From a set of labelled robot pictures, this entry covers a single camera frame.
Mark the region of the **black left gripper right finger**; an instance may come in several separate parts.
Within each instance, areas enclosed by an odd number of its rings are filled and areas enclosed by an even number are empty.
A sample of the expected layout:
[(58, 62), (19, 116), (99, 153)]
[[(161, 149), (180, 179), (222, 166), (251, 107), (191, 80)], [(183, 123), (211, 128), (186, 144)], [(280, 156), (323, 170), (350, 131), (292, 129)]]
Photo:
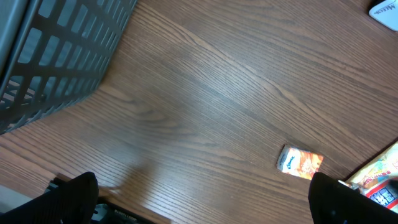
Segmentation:
[(397, 213), (324, 173), (314, 174), (308, 192), (314, 224), (397, 223)]

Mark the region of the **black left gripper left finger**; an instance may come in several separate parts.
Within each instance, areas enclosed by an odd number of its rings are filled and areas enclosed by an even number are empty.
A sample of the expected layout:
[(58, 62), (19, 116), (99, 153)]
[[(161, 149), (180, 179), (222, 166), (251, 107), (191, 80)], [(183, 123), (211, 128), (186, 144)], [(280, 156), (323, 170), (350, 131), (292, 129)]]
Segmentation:
[(1, 224), (86, 224), (99, 197), (96, 176), (86, 172), (1, 215)]

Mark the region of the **yellow snack packet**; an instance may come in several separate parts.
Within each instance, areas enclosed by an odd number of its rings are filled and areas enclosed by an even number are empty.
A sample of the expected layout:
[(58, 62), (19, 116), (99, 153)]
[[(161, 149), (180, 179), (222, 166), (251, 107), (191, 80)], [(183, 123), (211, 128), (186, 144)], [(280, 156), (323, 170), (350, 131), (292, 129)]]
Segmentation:
[(397, 180), (397, 142), (367, 163), (346, 182), (339, 183), (358, 190), (383, 207), (397, 213), (397, 189), (389, 183)]

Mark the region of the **orange tissue packet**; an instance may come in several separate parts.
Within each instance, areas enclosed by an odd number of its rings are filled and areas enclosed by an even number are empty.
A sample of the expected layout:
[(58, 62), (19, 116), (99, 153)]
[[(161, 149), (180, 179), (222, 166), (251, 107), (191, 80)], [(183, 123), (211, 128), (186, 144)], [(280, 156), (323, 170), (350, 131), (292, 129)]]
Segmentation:
[(312, 180), (324, 157), (297, 147), (285, 145), (277, 160), (276, 168), (281, 172)]

